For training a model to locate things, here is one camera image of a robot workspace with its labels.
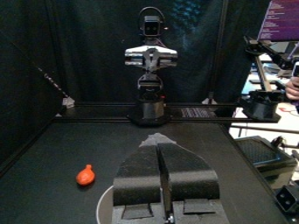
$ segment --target black curtain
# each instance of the black curtain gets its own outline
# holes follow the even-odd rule
[[[0,164],[57,114],[60,83],[44,1],[0,1]]]
[[[177,67],[158,72],[165,101],[201,102],[212,90],[217,102],[233,102],[250,66],[242,35],[257,36],[268,2],[228,0],[217,45],[218,0],[0,1],[0,163],[61,108],[61,95],[34,64],[77,102],[136,100],[142,71],[125,66],[124,52],[140,46],[136,20],[146,6],[162,12],[162,43],[178,53]]]
[[[268,0],[228,1],[220,72],[212,85],[221,1],[50,1],[57,12],[65,85],[76,101],[136,100],[136,80],[142,71],[124,65],[124,52],[140,46],[136,20],[145,6],[162,12],[169,27],[162,42],[178,53],[177,67],[158,73],[165,101],[201,102],[210,90],[218,102],[236,100],[250,66],[242,35],[257,36]]]

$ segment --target person's hand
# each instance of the person's hand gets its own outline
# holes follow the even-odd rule
[[[299,101],[299,77],[292,77],[284,85],[285,96],[292,101]]]

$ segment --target orange object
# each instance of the orange object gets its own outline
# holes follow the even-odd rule
[[[88,184],[90,184],[94,180],[94,172],[90,170],[90,164],[86,164],[86,167],[84,170],[81,170],[78,172],[78,175],[76,177],[77,183],[81,186],[86,186]]]

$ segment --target monitor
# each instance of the monitor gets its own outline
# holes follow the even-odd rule
[[[299,0],[269,2],[257,40],[299,40]]]

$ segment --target black table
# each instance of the black table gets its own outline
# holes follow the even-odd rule
[[[117,165],[153,133],[176,141],[213,168],[230,224],[288,223],[221,125],[169,122],[140,128],[124,121],[52,122],[0,179],[0,223],[96,223],[98,198],[113,183]],[[96,181],[81,188],[74,177],[85,164],[92,164]]]

